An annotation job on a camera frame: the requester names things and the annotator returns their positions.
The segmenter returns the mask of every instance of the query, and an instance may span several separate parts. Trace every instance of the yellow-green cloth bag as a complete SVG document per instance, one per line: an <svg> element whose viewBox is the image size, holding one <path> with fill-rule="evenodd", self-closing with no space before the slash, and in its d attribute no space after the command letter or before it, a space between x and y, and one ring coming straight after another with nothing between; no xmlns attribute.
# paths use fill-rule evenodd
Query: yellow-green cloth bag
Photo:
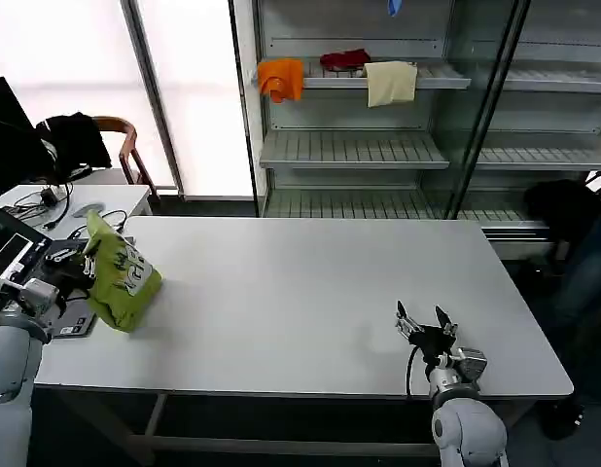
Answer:
<svg viewBox="0 0 601 467"><path fill-rule="evenodd" d="M110 327L132 332L162 284L159 272L95 211L87 215L90 240L85 255L95 258L95 283L88 304Z"/></svg>

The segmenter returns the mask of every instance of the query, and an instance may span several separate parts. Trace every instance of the blue object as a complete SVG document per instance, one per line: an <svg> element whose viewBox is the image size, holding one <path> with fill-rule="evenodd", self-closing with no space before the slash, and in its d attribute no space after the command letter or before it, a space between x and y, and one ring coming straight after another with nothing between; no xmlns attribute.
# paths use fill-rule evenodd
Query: blue object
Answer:
<svg viewBox="0 0 601 467"><path fill-rule="evenodd" d="M389 11L390 17L397 15L401 8L402 0L387 0L387 10Z"/></svg>

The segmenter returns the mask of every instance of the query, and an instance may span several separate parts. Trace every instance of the white table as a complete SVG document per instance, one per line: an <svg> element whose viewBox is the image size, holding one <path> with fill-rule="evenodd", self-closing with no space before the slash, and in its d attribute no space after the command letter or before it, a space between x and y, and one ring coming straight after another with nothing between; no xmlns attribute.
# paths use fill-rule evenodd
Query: white table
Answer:
<svg viewBox="0 0 601 467"><path fill-rule="evenodd" d="M474 222L134 217L126 232L165 279L141 327L126 335L100 322L86 339L52 342L39 384L402 397L402 300L421 324L436 324L441 305L460 324L458 343L486 354L482 397L573 390ZM412 393L428 397L420 359L412 373Z"/></svg>
<svg viewBox="0 0 601 467"><path fill-rule="evenodd" d="M26 195L39 192L43 185L18 185L0 197L0 207L13 206L19 199ZM128 216L151 214L147 201L150 189L145 185L74 185L70 196L69 210L65 217L51 231L43 229L43 225L52 219L56 219L63 212L65 201L60 202L43 216L35 217L26 221L31 227L52 239L66 238L74 230L87 222L86 218L75 218L73 214L86 204L94 202L103 203L106 208L101 214L114 210L123 210ZM33 195L24 202L38 202L40 197ZM116 213L108 217L108 222L116 224L123 219L123 214ZM83 237L87 236L87 230L83 230Z"/></svg>

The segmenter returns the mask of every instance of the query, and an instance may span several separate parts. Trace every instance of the red cloth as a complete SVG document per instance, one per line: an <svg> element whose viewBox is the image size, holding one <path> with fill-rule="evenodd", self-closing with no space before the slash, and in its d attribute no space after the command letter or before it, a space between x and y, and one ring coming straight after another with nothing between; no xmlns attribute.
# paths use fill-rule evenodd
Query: red cloth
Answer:
<svg viewBox="0 0 601 467"><path fill-rule="evenodd" d="M325 54L320 57L320 64L329 71L358 70L370 61L371 58L365 49Z"/></svg>

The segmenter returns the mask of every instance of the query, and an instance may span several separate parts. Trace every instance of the beige towel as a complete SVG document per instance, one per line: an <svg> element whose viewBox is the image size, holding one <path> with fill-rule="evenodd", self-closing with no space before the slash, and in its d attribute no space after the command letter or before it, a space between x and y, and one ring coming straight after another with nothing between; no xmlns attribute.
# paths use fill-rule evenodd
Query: beige towel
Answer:
<svg viewBox="0 0 601 467"><path fill-rule="evenodd" d="M366 63L368 75L368 107L397 102L411 102L415 98L417 67L405 61Z"/></svg>

